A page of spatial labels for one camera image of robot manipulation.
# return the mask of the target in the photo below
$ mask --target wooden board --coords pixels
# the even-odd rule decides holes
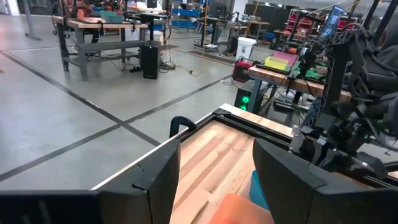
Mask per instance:
[[[269,22],[261,22],[261,21],[248,21],[248,24],[260,24],[260,25],[270,25]]]
[[[262,77],[265,80],[272,81],[272,83],[281,83],[281,86],[288,86],[289,82],[290,82],[286,78],[286,75],[277,73],[277,72],[273,72],[270,70],[265,70],[262,68],[251,67],[251,68],[249,68],[248,74]],[[324,86],[322,84],[309,82],[309,81],[307,81],[307,83],[311,89],[311,92],[315,96],[322,96],[323,88],[324,88]],[[302,79],[294,80],[292,82],[290,88],[293,90],[298,90],[298,91],[303,91],[303,92],[309,93],[308,86],[307,86],[306,82],[303,81]],[[340,100],[349,101],[350,99],[351,99],[351,94],[349,92],[341,91]]]
[[[244,119],[247,119],[249,121],[252,121],[254,123],[260,124],[264,127],[267,127],[269,129],[273,129],[274,131],[283,134],[287,137],[292,138],[293,137],[293,129],[287,126],[284,126],[283,124],[279,124],[276,122],[273,122],[271,120],[268,120],[266,118],[262,118],[258,115],[249,113],[247,111],[243,111],[239,108],[236,108],[234,106],[228,105],[228,104],[223,104],[220,106],[221,109],[224,109],[226,111],[231,112],[232,114],[235,114],[236,116],[240,116]],[[197,122],[202,121],[203,119],[207,118],[210,114],[207,114],[206,116],[202,117],[201,119],[199,119]],[[138,162],[140,162],[141,160],[145,159],[147,156],[151,155],[153,152],[155,152],[156,150],[160,149],[162,146],[164,146],[165,144],[167,144],[168,142],[170,142],[171,140],[179,137],[183,132],[185,132],[188,128],[184,129],[181,133],[176,134],[174,137],[166,140],[165,142],[163,142],[161,145],[155,147],[154,149],[152,149],[151,151],[147,152],[146,154],[144,154],[143,156],[141,156],[140,158],[138,158],[137,160],[131,162],[129,165],[127,165],[126,167],[123,167],[121,170],[117,171],[116,173],[114,173],[112,176],[108,177],[107,179],[105,179],[104,181],[102,181],[101,183],[97,184],[96,186],[94,186],[92,188],[92,190],[96,190],[100,187],[102,187],[104,184],[108,183],[109,181],[111,181],[113,178],[117,177],[118,175],[122,174],[124,171],[130,169],[132,166],[136,165]],[[193,139],[192,138],[188,138],[184,143],[188,144],[187,142],[192,142]],[[181,157],[181,163],[183,163],[183,161],[186,161],[188,158],[190,158],[189,156],[182,156]]]
[[[227,193],[249,197],[254,138],[212,121],[181,145],[171,224],[207,223]]]
[[[166,12],[166,10],[163,9],[151,9],[151,8],[146,8],[146,7],[127,7],[127,10],[132,10],[132,11],[150,11],[150,12]]]
[[[54,22],[58,22],[63,24],[63,17],[61,16],[52,16],[52,20]],[[101,24],[97,24],[98,21],[104,22],[101,18],[92,18],[86,17],[83,19],[86,22],[92,22],[92,24],[87,24],[84,22],[74,21],[74,20],[67,20],[67,26],[73,28],[80,28],[80,29],[99,29],[101,28]],[[132,24],[129,22],[124,22],[123,24],[107,24],[103,23],[103,27],[105,29],[122,29],[122,28],[132,28]],[[146,24],[136,24],[136,28],[148,28]]]

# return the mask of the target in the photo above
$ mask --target computer case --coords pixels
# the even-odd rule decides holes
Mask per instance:
[[[147,0],[147,8],[156,8],[157,0]]]
[[[242,110],[247,110],[249,106],[249,99],[253,91],[253,86],[254,86],[254,80],[249,80],[238,88],[234,104],[235,107],[241,108]],[[265,88],[261,88],[257,96],[257,99],[254,99],[255,103],[254,103],[254,109],[253,111],[251,111],[252,113],[259,114],[261,110],[262,99],[265,93],[266,93]]]
[[[149,40],[141,47],[141,66],[144,78],[157,79],[160,68],[160,42]]]

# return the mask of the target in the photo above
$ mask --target computer screen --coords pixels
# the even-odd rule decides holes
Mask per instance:
[[[344,9],[338,6],[333,6],[330,11],[329,17],[323,25],[320,37],[325,39],[333,35],[336,31],[338,21],[340,17],[344,14]]]

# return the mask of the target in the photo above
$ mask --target metal bracket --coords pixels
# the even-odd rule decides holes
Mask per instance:
[[[172,122],[170,124],[170,138],[178,134],[180,131],[180,126],[185,126],[188,127],[188,129],[195,130],[198,126],[195,124],[195,122],[191,121],[190,119],[183,117],[183,116],[175,116],[172,119]]]
[[[226,110],[221,109],[221,108],[218,108],[218,109],[213,111],[213,114],[215,114],[215,115],[229,115],[229,114],[231,114],[231,112],[226,111]]]
[[[294,135],[289,146],[289,152],[299,153],[300,146],[303,143],[305,136],[301,133],[300,126],[298,125],[293,126],[293,134]]]

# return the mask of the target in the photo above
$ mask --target green light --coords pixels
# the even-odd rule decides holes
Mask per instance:
[[[250,98],[248,96],[242,97],[242,102],[243,103],[249,103]]]

